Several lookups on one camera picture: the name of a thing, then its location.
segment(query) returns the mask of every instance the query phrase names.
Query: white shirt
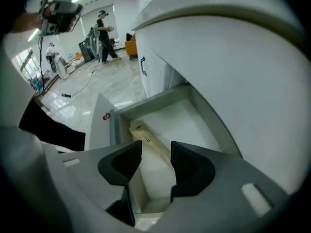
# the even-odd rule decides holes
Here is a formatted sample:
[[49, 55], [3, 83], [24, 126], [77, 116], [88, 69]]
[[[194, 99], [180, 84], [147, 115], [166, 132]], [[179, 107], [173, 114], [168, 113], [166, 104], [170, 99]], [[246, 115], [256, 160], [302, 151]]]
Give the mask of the white shirt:
[[56, 52], [55, 52], [53, 46], [49, 46], [48, 49], [45, 52], [45, 55], [47, 55], [47, 56], [53, 56], [55, 54], [56, 54]]

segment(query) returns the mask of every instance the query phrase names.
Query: black pants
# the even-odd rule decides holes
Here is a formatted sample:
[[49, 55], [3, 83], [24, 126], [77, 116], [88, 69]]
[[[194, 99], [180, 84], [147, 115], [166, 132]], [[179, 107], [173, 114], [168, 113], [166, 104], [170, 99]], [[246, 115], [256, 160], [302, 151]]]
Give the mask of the black pants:
[[110, 54], [110, 56], [112, 58], [117, 58], [117, 54], [114, 52], [108, 36], [107, 35], [101, 35], [100, 41], [102, 42], [102, 45], [103, 45], [102, 61], [107, 60], [108, 54]]
[[19, 128], [36, 135], [41, 141], [73, 151], [83, 151], [86, 134], [55, 122], [31, 100], [20, 121]]

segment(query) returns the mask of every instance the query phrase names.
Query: window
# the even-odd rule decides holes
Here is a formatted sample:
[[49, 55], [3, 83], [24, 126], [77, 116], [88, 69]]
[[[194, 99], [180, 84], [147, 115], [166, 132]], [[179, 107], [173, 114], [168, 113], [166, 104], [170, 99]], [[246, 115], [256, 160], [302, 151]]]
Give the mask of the window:
[[31, 48], [24, 50], [11, 59], [14, 67], [21, 72], [27, 80], [34, 78], [40, 78], [41, 73], [38, 71], [39, 62]]

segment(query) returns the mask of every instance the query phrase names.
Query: cabinet door handle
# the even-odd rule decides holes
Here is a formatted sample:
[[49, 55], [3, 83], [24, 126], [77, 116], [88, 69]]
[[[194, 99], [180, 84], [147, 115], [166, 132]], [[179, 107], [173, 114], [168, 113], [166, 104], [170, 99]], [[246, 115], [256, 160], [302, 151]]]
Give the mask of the cabinet door handle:
[[146, 60], [146, 59], [145, 59], [145, 56], [142, 57], [142, 58], [140, 59], [140, 66], [141, 66], [141, 72], [142, 72], [142, 74], [147, 76], [147, 73], [146, 73], [146, 72], [144, 71], [144, 69], [142, 68], [142, 63], [143, 63], [145, 60]]

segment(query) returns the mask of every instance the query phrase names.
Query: white cabinet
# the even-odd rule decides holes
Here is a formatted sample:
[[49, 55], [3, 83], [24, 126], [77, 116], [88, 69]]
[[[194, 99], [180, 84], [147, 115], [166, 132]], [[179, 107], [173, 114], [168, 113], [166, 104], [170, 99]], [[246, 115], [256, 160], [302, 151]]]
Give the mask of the white cabinet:
[[144, 37], [141, 32], [135, 33], [136, 37], [136, 47], [137, 47], [137, 54], [138, 54], [138, 65], [140, 69], [140, 77], [141, 82], [144, 87], [146, 95], [149, 97], [149, 84], [148, 84], [148, 78], [146, 74], [146, 62], [144, 57]]
[[144, 41], [143, 32], [136, 32], [136, 45], [141, 81], [147, 97], [161, 93], [184, 82], [182, 76], [152, 52]]
[[165, 82], [167, 81], [165, 74], [171, 72], [172, 68], [149, 49], [145, 50], [145, 58], [149, 84], [149, 94], [147, 96], [150, 97], [164, 91]]
[[208, 101], [243, 158], [296, 191], [311, 158], [311, 69], [302, 52], [263, 27], [226, 17], [180, 17], [137, 31]]

